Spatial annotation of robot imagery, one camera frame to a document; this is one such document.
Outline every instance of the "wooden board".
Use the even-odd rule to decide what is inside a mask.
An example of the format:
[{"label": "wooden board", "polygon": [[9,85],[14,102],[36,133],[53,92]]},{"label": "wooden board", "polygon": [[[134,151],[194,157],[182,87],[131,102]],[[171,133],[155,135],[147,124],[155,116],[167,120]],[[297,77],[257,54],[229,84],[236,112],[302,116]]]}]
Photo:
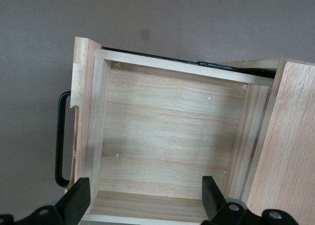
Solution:
[{"label": "wooden board", "polygon": [[84,177],[89,177],[91,205],[98,191],[98,179],[103,148],[107,91],[111,62],[94,59],[91,104],[86,146]]},{"label": "wooden board", "polygon": [[99,191],[88,218],[139,225],[199,225],[207,215],[201,200]]},{"label": "wooden board", "polygon": [[315,222],[315,64],[287,62],[248,199],[251,211],[277,208]]},{"label": "wooden board", "polygon": [[101,45],[86,38],[75,38],[70,107],[75,107],[72,171],[68,189],[84,177],[88,142],[91,91],[95,50]]},{"label": "wooden board", "polygon": [[222,188],[244,83],[120,63],[113,66],[99,189],[201,199]]},{"label": "wooden board", "polygon": [[267,86],[247,86],[222,191],[225,197],[241,199],[243,195],[268,103],[268,93]]},{"label": "wooden board", "polygon": [[238,68],[262,68],[262,69],[277,70],[279,60],[280,60],[280,58],[236,61],[236,62],[224,62],[224,63],[219,63],[219,64],[226,65],[226,66],[238,67]]},{"label": "wooden board", "polygon": [[216,68],[204,67],[199,65],[168,61],[164,59],[150,58],[139,55],[121,53],[110,50],[97,49],[95,57],[106,60],[124,62],[129,64],[137,64],[143,66],[157,67],[160,69],[179,71],[184,73],[196,74],[201,76],[209,76],[220,78],[223,80],[238,81],[256,85],[272,86],[273,79],[253,76],[244,73],[238,73],[228,70],[220,70]]}]

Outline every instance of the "gray wall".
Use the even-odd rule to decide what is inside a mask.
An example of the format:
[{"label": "gray wall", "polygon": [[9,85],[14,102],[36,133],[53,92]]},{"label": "gray wall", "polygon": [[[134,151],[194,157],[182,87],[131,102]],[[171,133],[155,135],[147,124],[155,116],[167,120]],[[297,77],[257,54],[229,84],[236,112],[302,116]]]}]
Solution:
[{"label": "gray wall", "polygon": [[[0,214],[26,216],[54,181],[57,100],[75,36],[190,61],[315,62],[314,0],[0,0]],[[150,41],[141,30],[150,30]],[[73,111],[66,125],[69,177]]]}]

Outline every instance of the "wood edge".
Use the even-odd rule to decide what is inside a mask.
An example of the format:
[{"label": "wood edge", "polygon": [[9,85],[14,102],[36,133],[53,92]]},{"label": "wood edge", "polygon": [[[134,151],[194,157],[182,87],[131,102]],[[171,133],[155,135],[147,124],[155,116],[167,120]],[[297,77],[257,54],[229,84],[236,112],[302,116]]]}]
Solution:
[{"label": "wood edge", "polygon": [[264,117],[264,120],[262,123],[262,127],[261,127],[261,131],[259,134],[256,148],[255,148],[255,152],[253,154],[251,167],[249,169],[248,178],[247,178],[247,181],[246,181],[245,187],[244,187],[244,192],[243,192],[243,195],[241,197],[241,200],[244,201],[245,203],[247,203],[250,192],[251,192],[252,182],[253,182],[253,179],[254,179],[254,176],[255,176],[255,173],[257,170],[260,154],[261,154],[262,147],[263,147],[263,144],[264,144],[264,141],[266,138],[267,130],[269,127],[273,108],[275,106],[276,97],[278,95],[278,90],[279,90],[279,86],[281,83],[281,79],[282,79],[282,75],[283,75],[284,67],[285,67],[286,63],[287,63],[287,59],[285,59],[285,58],[279,58],[278,63],[277,63],[277,72],[276,72],[276,76],[274,79],[274,84],[271,88],[271,93],[270,93],[265,117]]},{"label": "wood edge", "polygon": [[150,225],[200,225],[200,223],[191,223],[191,222],[118,217],[118,216],[97,215],[97,214],[85,214],[82,220],[92,221],[92,222],[132,224],[132,225],[148,225],[148,224]]},{"label": "wood edge", "polygon": [[130,64],[137,64],[149,67],[155,67],[160,69],[172,70],[172,71],[179,71],[184,73],[202,75],[202,76],[209,76],[219,79],[225,79],[230,81],[237,81],[242,83],[250,83],[250,84],[257,84],[263,86],[272,86],[273,79],[260,77],[260,76],[253,76],[244,73],[238,72],[231,72],[227,70],[220,70],[215,68],[209,68],[204,66],[186,64],[186,63],[178,63],[163,59],[156,59],[151,57],[143,57],[139,58],[138,55],[121,53],[116,51],[110,50],[102,50],[97,49],[95,52],[95,57],[103,58],[105,60],[111,60],[115,62],[123,62],[123,63],[130,63]]},{"label": "wood edge", "polygon": [[231,157],[223,184],[225,197],[240,199],[251,166],[251,155],[260,132],[264,105],[268,102],[269,87],[249,84],[241,110],[241,117],[231,148]]},{"label": "wood edge", "polygon": [[91,182],[91,204],[87,209],[87,213],[91,210],[92,204],[98,192],[110,71],[110,61],[105,61],[104,59],[99,58],[94,59],[94,74],[90,105],[91,119],[89,120],[85,164],[85,177],[89,177]]},{"label": "wood edge", "polygon": [[263,68],[263,69],[277,69],[280,58],[274,59],[258,59],[258,60],[244,60],[244,61],[230,61],[220,62],[220,65],[233,66],[237,68]]},{"label": "wood edge", "polygon": [[89,121],[90,95],[95,50],[101,45],[87,38],[75,37],[73,52],[73,71],[71,83],[70,108],[75,107],[73,154],[71,163],[69,190],[72,185],[84,176],[86,136],[84,128]]}]

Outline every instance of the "light wood grain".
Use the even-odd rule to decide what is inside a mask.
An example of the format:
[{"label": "light wood grain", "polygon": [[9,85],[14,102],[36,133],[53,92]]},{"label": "light wood grain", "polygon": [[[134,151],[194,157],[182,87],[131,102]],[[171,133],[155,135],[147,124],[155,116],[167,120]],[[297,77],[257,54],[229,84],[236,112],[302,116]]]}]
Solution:
[{"label": "light wood grain", "polygon": [[248,206],[315,223],[315,64],[287,62],[252,183]]},{"label": "light wood grain", "polygon": [[238,68],[262,68],[262,69],[277,70],[279,60],[280,58],[223,62],[219,64],[238,67]]},{"label": "light wood grain", "polygon": [[245,203],[247,203],[248,196],[249,196],[251,189],[252,189],[252,181],[253,181],[254,176],[256,174],[258,161],[259,161],[260,154],[261,154],[264,142],[265,142],[267,130],[269,128],[270,118],[271,118],[271,115],[272,115],[273,110],[274,110],[274,106],[275,106],[276,98],[278,95],[278,90],[279,90],[280,82],[282,79],[282,74],[284,71],[285,63],[286,63],[286,59],[279,59],[278,60],[277,72],[276,72],[276,76],[274,79],[274,84],[273,84],[271,92],[270,92],[270,97],[268,100],[266,113],[264,115],[263,124],[262,124],[261,130],[260,130],[260,133],[259,133],[258,142],[256,144],[254,156],[253,156],[253,159],[251,162],[251,167],[250,167],[250,170],[249,170],[249,173],[247,176],[247,180],[246,180],[246,184],[245,184],[245,188],[244,188],[244,191],[243,191],[243,194],[241,197],[241,200],[244,201]]},{"label": "light wood grain", "polygon": [[240,199],[242,196],[268,101],[268,92],[269,87],[266,86],[247,86],[224,183],[225,197]]},{"label": "light wood grain", "polygon": [[193,64],[186,64],[164,59],[150,58],[139,55],[121,53],[110,50],[97,49],[95,56],[106,60],[124,62],[130,64],[137,64],[143,66],[156,67],[160,69],[179,71],[184,73],[215,77],[224,80],[232,80],[250,84],[272,86],[273,79],[253,76],[244,73],[232,72],[227,70],[220,70]]},{"label": "light wood grain", "polygon": [[84,172],[84,177],[89,177],[90,179],[91,205],[98,191],[110,68],[110,61],[98,58],[94,59],[88,141],[86,146]]},{"label": "light wood grain", "polygon": [[201,199],[204,175],[222,187],[244,83],[120,65],[111,71],[99,188]]},{"label": "light wood grain", "polygon": [[86,38],[75,38],[70,107],[75,107],[72,172],[68,189],[84,177],[91,104],[95,50],[101,45]]},{"label": "light wood grain", "polygon": [[90,217],[92,215],[102,215],[103,222],[115,217],[119,223],[130,224],[136,219],[136,224],[143,225],[154,222],[201,224],[207,219],[201,200],[105,191],[98,192]]}]

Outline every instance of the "black metal handle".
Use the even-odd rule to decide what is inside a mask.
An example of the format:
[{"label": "black metal handle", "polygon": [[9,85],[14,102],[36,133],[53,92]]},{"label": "black metal handle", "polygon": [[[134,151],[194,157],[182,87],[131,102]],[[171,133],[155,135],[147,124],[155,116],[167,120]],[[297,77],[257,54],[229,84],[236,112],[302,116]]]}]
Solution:
[{"label": "black metal handle", "polygon": [[57,143],[56,143],[56,164],[55,181],[61,187],[67,187],[69,180],[63,178],[63,137],[64,137],[64,117],[67,97],[71,91],[64,92],[59,97],[58,103],[58,121],[57,121]]}]

